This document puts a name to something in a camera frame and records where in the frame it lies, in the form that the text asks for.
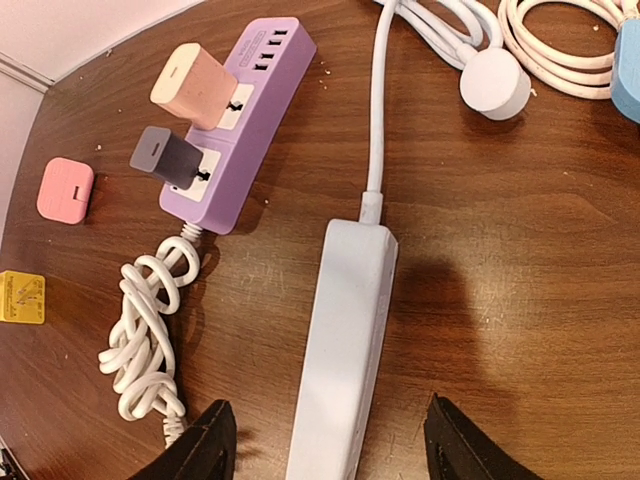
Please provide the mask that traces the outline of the light blue power strip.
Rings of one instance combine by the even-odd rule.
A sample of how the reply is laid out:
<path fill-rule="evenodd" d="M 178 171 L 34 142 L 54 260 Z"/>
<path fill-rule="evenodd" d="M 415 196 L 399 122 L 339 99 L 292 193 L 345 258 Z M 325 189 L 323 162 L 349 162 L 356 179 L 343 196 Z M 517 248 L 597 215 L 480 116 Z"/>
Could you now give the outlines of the light blue power strip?
<path fill-rule="evenodd" d="M 333 219 L 324 239 L 286 468 L 352 479 L 384 342 L 398 243 L 382 225 Z"/>

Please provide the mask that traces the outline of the purple power strip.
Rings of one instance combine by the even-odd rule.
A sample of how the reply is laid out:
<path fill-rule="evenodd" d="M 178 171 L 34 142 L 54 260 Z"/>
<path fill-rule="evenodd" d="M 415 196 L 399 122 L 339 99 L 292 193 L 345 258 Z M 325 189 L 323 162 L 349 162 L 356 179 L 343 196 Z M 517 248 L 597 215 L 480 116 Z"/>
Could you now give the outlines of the purple power strip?
<path fill-rule="evenodd" d="M 230 233 L 317 47 L 295 17 L 248 24 L 224 66 L 238 80 L 216 128 L 189 129 L 186 141 L 203 154 L 202 177 L 180 189 L 165 184 L 161 208 L 184 222 L 195 241 L 206 230 Z"/>

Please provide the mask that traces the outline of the pink charger plug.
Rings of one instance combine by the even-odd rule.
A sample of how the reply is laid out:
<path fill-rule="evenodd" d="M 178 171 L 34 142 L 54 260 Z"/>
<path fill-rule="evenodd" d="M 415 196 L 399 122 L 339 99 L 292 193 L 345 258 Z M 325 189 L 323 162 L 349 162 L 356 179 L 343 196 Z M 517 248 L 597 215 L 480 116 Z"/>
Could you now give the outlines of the pink charger plug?
<path fill-rule="evenodd" d="M 236 77 L 199 43 L 183 43 L 170 55 L 150 101 L 198 129 L 214 129 L 238 85 Z"/>

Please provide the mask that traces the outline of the grey charger plug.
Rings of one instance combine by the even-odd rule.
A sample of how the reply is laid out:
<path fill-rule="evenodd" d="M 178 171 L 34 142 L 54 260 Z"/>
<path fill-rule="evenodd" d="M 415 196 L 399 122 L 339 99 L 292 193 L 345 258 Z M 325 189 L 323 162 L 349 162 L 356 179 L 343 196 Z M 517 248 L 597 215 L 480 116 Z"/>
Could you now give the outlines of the grey charger plug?
<path fill-rule="evenodd" d="M 147 126 L 131 155 L 132 168 L 182 190 L 198 175 L 203 152 L 170 129 Z"/>

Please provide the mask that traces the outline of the yellow cube adapter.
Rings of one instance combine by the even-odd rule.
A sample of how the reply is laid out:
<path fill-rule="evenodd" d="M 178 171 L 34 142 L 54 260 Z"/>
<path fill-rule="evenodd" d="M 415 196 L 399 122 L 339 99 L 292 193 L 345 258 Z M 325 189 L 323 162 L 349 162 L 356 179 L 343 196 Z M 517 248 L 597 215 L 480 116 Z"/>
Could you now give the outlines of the yellow cube adapter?
<path fill-rule="evenodd" d="M 27 325 L 45 322 L 45 278 L 6 270 L 1 273 L 1 321 Z"/>

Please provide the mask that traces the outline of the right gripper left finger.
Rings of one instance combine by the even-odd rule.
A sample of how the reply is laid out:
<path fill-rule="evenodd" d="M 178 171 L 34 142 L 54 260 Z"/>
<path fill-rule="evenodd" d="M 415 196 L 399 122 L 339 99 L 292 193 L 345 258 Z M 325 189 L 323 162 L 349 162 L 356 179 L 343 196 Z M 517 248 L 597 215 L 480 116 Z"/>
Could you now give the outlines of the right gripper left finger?
<path fill-rule="evenodd" d="M 214 401 L 161 455 L 131 476 L 134 480 L 232 480 L 237 425 L 231 403 Z"/>

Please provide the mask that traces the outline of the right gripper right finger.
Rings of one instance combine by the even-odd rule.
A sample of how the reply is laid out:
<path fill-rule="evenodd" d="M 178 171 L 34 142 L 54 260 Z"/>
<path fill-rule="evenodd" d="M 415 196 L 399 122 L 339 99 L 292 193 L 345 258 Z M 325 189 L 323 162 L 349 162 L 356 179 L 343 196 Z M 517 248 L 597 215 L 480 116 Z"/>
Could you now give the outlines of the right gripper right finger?
<path fill-rule="evenodd" d="M 541 480 L 502 450 L 449 398 L 437 393 L 429 403 L 424 437 L 431 480 Z"/>

